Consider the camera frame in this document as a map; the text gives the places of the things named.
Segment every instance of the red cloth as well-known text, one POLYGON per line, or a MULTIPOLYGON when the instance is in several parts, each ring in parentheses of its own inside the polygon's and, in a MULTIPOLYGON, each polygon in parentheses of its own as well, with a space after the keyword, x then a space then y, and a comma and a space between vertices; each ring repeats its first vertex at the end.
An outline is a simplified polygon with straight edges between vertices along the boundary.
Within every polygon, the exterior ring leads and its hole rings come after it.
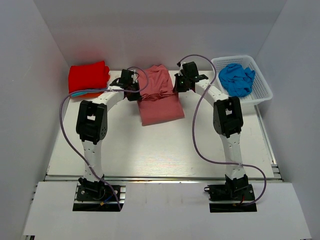
POLYGON ((94 64, 70 67, 68 83, 69 93, 85 89, 102 89, 107 87, 109 67, 105 61, 94 64))

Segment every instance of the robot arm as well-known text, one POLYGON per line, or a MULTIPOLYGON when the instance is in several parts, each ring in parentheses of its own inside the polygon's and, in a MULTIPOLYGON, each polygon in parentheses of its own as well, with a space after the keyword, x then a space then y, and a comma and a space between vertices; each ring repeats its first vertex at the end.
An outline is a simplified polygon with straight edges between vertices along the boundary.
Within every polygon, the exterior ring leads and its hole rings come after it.
MULTIPOLYGON (((83 145, 84 157, 99 178, 104 177, 101 165, 101 144, 108 130, 108 111, 124 98, 129 101, 141 99, 138 92, 121 91, 139 90, 139 83, 134 71, 123 69, 121 77, 114 80, 108 89, 111 91, 102 93, 92 101, 83 100, 80 103, 76 122, 76 132, 83 145)), ((85 164, 84 175, 79 178, 79 182, 85 190, 90 192, 91 196, 100 199, 104 184, 92 174, 87 164, 85 164)))
MULTIPOLYGON (((202 96, 209 84, 207 76, 199 75, 194 62, 181 63, 179 73, 175 75, 174 90, 176 92, 193 90, 202 96)), ((227 96, 212 85, 204 95, 204 99, 213 107, 213 126, 221 138, 225 161, 237 163, 226 166, 224 190, 226 196, 236 199, 249 187, 240 150, 240 133, 244 124, 240 100, 238 97, 227 96)))

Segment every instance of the pink cloth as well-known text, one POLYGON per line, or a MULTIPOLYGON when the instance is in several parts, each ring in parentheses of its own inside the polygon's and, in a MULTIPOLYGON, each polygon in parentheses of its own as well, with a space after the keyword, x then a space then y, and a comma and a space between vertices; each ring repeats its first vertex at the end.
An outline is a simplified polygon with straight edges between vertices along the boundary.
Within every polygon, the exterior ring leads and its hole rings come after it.
MULTIPOLYGON (((138 101, 142 126, 158 124, 185 117, 178 93, 173 92, 173 85, 165 66, 152 66, 144 70, 149 77, 149 85, 140 94, 138 101)), ((147 83, 145 74, 139 71, 139 86, 147 83)))

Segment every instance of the white tabletop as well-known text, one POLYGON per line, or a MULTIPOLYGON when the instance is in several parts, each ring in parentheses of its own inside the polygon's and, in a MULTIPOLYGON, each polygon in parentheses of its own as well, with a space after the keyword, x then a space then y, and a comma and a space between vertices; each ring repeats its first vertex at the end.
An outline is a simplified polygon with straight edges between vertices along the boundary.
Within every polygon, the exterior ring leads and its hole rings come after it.
MULTIPOLYGON (((177 71, 169 71, 172 81, 177 71)), ((111 80, 120 71, 111 71, 111 80)), ((209 78, 211 71, 203 71, 209 78)), ((185 118, 150 126, 142 126, 138 104, 127 99, 108 112, 108 130, 102 142, 102 168, 106 177, 180 177, 224 178, 225 166, 208 163, 196 153, 192 141, 192 119, 200 96, 193 91, 180 93, 185 118)), ((64 117, 66 134, 74 146, 83 152, 76 133, 81 97, 69 101, 64 117)), ((254 107, 243 113, 240 137, 242 160, 261 168, 267 178, 274 176, 254 107)), ((219 135, 213 126, 213 108, 202 101, 195 124, 196 142, 200 152, 209 159, 224 162, 225 154, 219 135)), ((82 176, 83 160, 69 147, 61 131, 57 136, 47 174, 49 176, 82 176)), ((253 168, 246 167, 249 178, 262 178, 253 168)))

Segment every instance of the white plastic basket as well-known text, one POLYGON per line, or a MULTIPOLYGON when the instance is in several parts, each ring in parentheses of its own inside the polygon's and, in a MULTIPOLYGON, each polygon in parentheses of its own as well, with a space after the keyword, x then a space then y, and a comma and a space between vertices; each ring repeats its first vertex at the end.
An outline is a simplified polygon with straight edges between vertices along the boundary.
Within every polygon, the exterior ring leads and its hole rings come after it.
POLYGON ((219 79, 219 72, 224 69, 228 64, 241 64, 244 69, 249 67, 251 70, 255 71, 255 77, 252 85, 252 92, 245 97, 239 97, 241 105, 258 105, 259 103, 270 100, 273 94, 268 86, 264 76, 262 75, 260 69, 258 68, 255 60, 248 55, 239 56, 224 56, 217 57, 211 60, 216 68, 216 81, 220 90, 229 95, 227 90, 221 85, 219 79))

